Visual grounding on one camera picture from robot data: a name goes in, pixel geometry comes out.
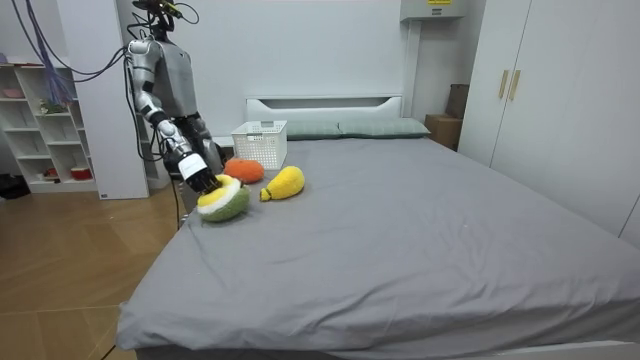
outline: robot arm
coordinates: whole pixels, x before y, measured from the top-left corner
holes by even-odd
[[[157,129],[160,141],[165,142],[185,182],[199,194],[208,194],[221,185],[202,157],[181,134],[178,127],[162,109],[153,95],[156,65],[162,58],[160,45],[152,39],[133,40],[129,44],[132,60],[134,102],[137,111]]]

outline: green plush toy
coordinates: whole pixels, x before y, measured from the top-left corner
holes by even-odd
[[[229,220],[249,206],[249,189],[229,175],[216,175],[222,187],[198,198],[198,214],[205,221]]]

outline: cardboard box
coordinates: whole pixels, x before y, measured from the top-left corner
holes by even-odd
[[[424,118],[424,126],[431,131],[429,139],[453,151],[458,150],[460,132],[462,131],[462,119],[449,115],[427,115]]]
[[[469,97],[469,85],[453,84],[449,92],[449,101],[445,112],[458,119],[464,119],[464,110],[467,108]]]

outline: shelving unit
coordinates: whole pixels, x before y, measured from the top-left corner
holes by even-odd
[[[60,74],[72,79],[66,69]],[[89,167],[93,173],[84,121],[73,82],[66,82],[74,102],[66,112],[42,114],[40,100],[48,97],[44,68],[0,66],[0,128],[33,193],[96,191],[94,179],[74,180],[71,169]],[[19,89],[24,98],[5,97],[3,89]],[[59,183],[42,174],[55,169]]]

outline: wooden floor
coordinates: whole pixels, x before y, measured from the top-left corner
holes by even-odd
[[[175,230],[170,187],[143,200],[72,193],[1,203],[0,359],[99,360],[113,345],[117,305]]]

